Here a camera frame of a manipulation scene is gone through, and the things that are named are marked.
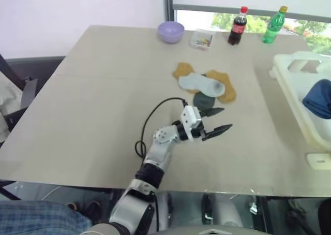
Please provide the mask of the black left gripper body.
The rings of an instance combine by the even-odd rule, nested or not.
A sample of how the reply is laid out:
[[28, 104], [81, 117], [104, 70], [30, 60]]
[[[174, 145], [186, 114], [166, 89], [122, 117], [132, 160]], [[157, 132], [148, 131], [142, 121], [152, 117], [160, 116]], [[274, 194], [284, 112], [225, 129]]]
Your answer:
[[201, 138], [202, 141], [207, 140], [207, 132], [205, 131], [203, 122], [200, 122], [196, 128], [192, 129], [192, 136], [194, 139]]

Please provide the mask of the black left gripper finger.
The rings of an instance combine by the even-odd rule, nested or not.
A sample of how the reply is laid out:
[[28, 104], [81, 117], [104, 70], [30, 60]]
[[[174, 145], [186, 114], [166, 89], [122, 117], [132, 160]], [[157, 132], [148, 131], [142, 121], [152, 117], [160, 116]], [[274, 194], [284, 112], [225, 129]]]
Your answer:
[[211, 108], [208, 110], [201, 111], [201, 117], [210, 117], [222, 112], [224, 108]]
[[205, 139], [208, 140], [208, 139], [220, 136], [223, 133], [225, 133], [227, 130], [229, 130], [232, 126], [233, 126], [233, 124], [227, 124], [227, 125], [221, 125], [219, 127], [216, 127], [213, 131], [206, 133]]

